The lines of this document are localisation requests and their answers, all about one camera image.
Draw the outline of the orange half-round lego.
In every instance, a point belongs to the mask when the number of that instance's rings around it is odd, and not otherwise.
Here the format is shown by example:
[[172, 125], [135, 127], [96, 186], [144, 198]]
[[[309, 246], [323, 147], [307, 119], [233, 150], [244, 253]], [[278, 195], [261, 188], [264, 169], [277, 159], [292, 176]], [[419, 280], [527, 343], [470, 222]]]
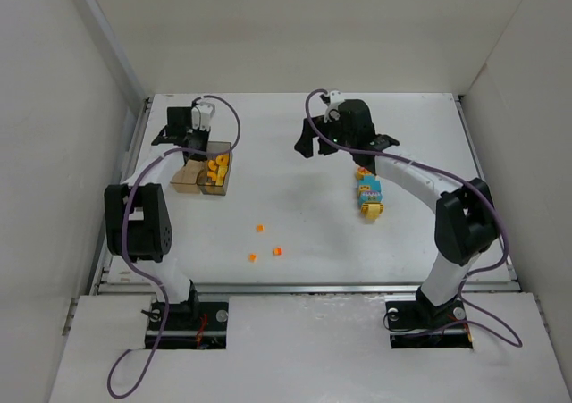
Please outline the orange half-round lego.
[[215, 162], [218, 166], [228, 166], [231, 160], [230, 154], [218, 155], [215, 158]]

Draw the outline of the yellow long lego plate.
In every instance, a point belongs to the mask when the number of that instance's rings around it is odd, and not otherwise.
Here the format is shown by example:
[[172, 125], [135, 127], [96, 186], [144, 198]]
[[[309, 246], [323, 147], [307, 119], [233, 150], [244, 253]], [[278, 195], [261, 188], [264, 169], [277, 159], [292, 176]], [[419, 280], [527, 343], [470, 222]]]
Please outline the yellow long lego plate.
[[216, 178], [214, 180], [214, 184], [216, 187], [222, 187], [225, 183], [226, 175], [228, 173], [227, 166], [219, 166], [216, 170]]

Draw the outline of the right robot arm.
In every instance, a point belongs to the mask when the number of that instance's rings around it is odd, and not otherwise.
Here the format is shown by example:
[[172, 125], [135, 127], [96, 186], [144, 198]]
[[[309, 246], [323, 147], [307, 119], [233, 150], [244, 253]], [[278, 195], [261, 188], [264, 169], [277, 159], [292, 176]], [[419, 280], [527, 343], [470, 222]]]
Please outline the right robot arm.
[[295, 150], [305, 158], [347, 152], [355, 164], [398, 185], [433, 212], [437, 257], [416, 292], [416, 304], [426, 318], [437, 316], [455, 301], [475, 259], [500, 236], [488, 185], [413, 159], [398, 140], [377, 133], [365, 101], [338, 91], [316, 93], [326, 109], [306, 116]]

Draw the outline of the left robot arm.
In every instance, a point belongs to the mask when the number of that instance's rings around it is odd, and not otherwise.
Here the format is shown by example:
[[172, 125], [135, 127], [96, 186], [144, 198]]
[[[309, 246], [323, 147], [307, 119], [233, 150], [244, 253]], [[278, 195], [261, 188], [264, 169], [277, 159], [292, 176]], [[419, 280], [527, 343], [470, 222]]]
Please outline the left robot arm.
[[215, 106], [206, 101], [169, 107], [166, 124], [152, 140], [146, 160], [127, 180], [104, 192], [108, 249], [153, 286], [156, 319], [165, 313], [198, 316], [194, 284], [169, 256], [173, 230], [164, 192], [189, 159], [206, 158], [214, 114]]

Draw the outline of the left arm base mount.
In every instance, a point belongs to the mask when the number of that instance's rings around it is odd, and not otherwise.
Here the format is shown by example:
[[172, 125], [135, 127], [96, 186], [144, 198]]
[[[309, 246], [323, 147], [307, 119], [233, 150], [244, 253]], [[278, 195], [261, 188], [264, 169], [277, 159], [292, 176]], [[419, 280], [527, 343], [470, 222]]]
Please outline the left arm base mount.
[[193, 311], [175, 307], [169, 312], [157, 348], [165, 350], [226, 349], [229, 302], [199, 301]]

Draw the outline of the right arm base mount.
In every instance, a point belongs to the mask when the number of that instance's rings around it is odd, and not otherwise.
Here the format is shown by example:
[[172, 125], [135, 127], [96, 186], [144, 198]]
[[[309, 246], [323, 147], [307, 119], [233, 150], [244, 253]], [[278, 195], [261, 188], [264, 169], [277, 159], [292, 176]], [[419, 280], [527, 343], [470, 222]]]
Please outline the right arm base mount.
[[392, 349], [472, 349], [464, 305], [455, 301], [430, 316], [416, 300], [387, 300], [383, 325]]

